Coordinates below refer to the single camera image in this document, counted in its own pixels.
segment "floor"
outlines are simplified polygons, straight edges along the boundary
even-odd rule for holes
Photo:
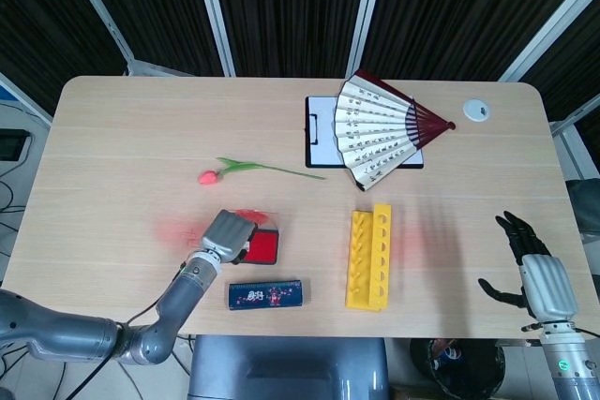
[[[575,140],[577,148],[578,137],[570,136],[568,138],[568,141],[570,140],[569,147]],[[595,167],[590,167],[587,160],[583,164],[583,169],[573,165],[570,156],[573,152],[565,150],[564,140],[557,139],[555,143],[565,179],[579,178],[582,170],[586,171],[585,175],[588,175],[586,178],[590,178],[590,174],[598,176]],[[22,196],[21,200],[25,201],[27,196],[28,192]],[[18,227],[20,216],[14,215],[12,220],[14,220],[12,224]],[[15,235],[5,235],[4,239],[1,238],[2,251],[10,254]],[[600,274],[600,241],[585,244],[585,248],[592,272]],[[5,259],[8,260],[8,258],[0,259],[0,276],[4,276],[6,270],[7,262]],[[430,387],[431,382],[423,378],[411,363],[408,351],[409,342],[408,339],[385,340],[390,382],[400,386]],[[18,344],[15,343],[11,348],[0,350],[0,353],[6,353],[17,347]],[[589,348],[595,360],[600,361],[600,339],[589,341]],[[183,365],[189,368],[191,349],[188,342],[177,340],[174,352]],[[507,347],[504,348],[504,353],[506,356],[506,375],[498,392],[498,397],[513,400],[553,400],[557,398],[541,348]],[[8,355],[6,357],[8,365],[15,362],[22,354],[23,351],[21,350]],[[94,367],[94,364],[69,363],[64,379],[60,384],[60,391],[55,398],[66,398]],[[0,386],[13,391],[17,400],[32,398],[51,400],[59,385],[62,369],[62,363],[42,362],[26,355],[5,377],[0,379]],[[119,400],[140,397],[143,400],[186,398],[188,375],[173,357],[158,366],[125,366],[125,370],[127,370],[127,373],[116,362],[109,362],[77,398],[80,400]],[[137,394],[136,387],[140,390],[140,394]]]

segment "folding fan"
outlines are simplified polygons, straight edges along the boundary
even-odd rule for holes
[[[362,70],[344,83],[337,97],[337,149],[364,191],[445,130],[455,128]]]

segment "black trash can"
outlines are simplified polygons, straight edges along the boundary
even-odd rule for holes
[[[504,380],[504,352],[493,339],[411,339],[411,359],[451,398],[486,400]]]

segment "robotic arm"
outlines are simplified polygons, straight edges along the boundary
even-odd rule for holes
[[[26,341],[42,360],[158,364],[171,354],[179,329],[220,272],[220,264],[237,264],[256,225],[222,210],[204,233],[200,248],[156,303],[158,320],[130,327],[110,319],[52,311],[13,292],[0,289],[0,346]]]
[[[550,255],[527,222],[508,212],[496,216],[496,221],[508,236],[523,286],[520,294],[511,294],[483,278],[479,285],[498,302],[527,308],[536,322],[523,327],[524,332],[543,328],[540,341],[559,399],[600,400],[596,363],[571,320],[578,304],[563,264]]]

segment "robotic hand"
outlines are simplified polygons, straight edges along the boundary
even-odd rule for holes
[[[524,332],[543,328],[540,341],[560,400],[600,400],[596,364],[585,347],[571,318],[578,304],[571,282],[558,258],[554,258],[533,228],[518,217],[504,212],[496,221],[506,232],[523,283],[520,294],[500,292],[487,280],[479,285],[492,299],[527,308],[536,322]]]
[[[256,225],[222,210],[204,233],[156,305],[151,325],[125,323],[52,311],[13,292],[0,289],[0,347],[25,341],[36,358],[54,361],[158,364],[173,349],[179,329],[220,272],[220,264],[236,264]]]

